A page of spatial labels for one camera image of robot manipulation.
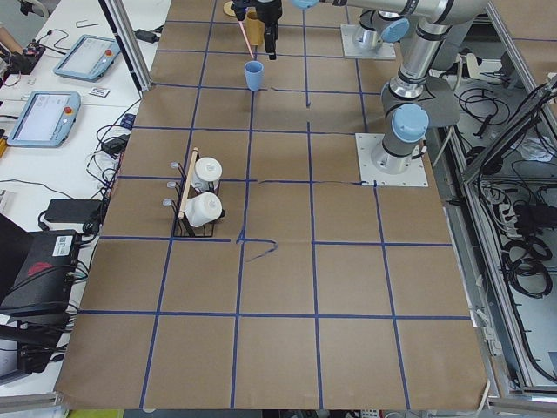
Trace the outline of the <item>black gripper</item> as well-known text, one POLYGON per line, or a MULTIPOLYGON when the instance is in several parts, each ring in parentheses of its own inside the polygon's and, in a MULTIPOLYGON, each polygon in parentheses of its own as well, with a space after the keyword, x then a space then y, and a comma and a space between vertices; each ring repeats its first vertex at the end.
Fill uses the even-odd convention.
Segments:
MULTIPOLYGON (((248 8, 248 0, 233 0, 232 10, 239 21, 244 21, 248 8)), ((276 43, 279 38, 279 19, 282 17, 281 0, 265 0, 255 2, 258 19, 265 24, 265 52, 270 60, 277 59, 276 43)))

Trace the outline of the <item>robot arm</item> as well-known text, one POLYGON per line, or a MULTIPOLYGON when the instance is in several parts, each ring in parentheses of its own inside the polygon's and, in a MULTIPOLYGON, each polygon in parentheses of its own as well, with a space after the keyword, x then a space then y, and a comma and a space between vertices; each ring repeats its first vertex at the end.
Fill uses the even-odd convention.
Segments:
POLYGON ((407 169, 430 124, 419 98, 440 48, 452 27, 472 21, 486 5, 485 1, 387 1, 375 6, 402 17, 419 17, 398 73, 381 94, 386 133, 373 149, 372 161, 382 172, 398 175, 407 169))
MULTIPOLYGON (((232 11, 239 22, 245 20, 247 9, 255 9, 258 20, 264 25, 265 51, 270 60, 276 60, 276 43, 279 39, 279 19, 283 15, 282 2, 233 1, 232 11)), ((407 12, 389 12, 363 9, 359 23, 342 24, 341 40, 344 57, 394 60, 393 45, 409 30, 407 12)))

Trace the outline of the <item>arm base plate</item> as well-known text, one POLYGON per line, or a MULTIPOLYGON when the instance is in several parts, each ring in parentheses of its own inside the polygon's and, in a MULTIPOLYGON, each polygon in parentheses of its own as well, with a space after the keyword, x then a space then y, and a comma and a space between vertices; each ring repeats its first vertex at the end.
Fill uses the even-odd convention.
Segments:
POLYGON ((396 158, 382 146, 383 134, 356 133, 360 182, 369 186, 428 187, 419 146, 410 156, 396 158))
POLYGON ((341 24, 341 40, 345 58, 394 60, 393 44, 384 42, 376 30, 367 30, 359 24, 341 24))

